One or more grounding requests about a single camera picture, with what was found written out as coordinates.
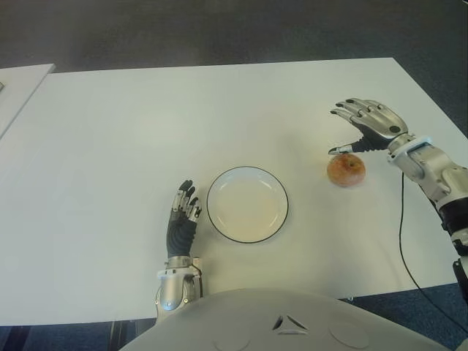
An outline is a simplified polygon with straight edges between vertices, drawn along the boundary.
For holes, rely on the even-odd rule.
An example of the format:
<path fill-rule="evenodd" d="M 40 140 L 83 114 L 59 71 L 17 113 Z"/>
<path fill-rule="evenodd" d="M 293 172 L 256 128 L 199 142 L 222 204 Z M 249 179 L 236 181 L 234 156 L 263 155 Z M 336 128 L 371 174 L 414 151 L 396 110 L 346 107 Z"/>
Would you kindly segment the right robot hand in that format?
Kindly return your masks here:
<path fill-rule="evenodd" d="M 358 129 L 362 137 L 329 150 L 329 155 L 386 150 L 400 135 L 408 133 L 406 123 L 390 108 L 374 100 L 357 98 L 337 102 L 331 114 L 343 118 Z"/>

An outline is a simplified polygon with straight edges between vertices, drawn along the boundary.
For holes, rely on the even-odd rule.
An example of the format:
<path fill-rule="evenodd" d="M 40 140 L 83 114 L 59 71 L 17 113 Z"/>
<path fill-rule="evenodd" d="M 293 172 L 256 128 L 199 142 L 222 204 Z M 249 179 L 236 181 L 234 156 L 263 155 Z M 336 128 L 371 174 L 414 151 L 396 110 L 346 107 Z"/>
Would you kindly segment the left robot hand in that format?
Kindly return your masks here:
<path fill-rule="evenodd" d="M 202 207 L 192 180 L 185 180 L 176 191 L 167 224 L 167 258 L 189 257 Z"/>

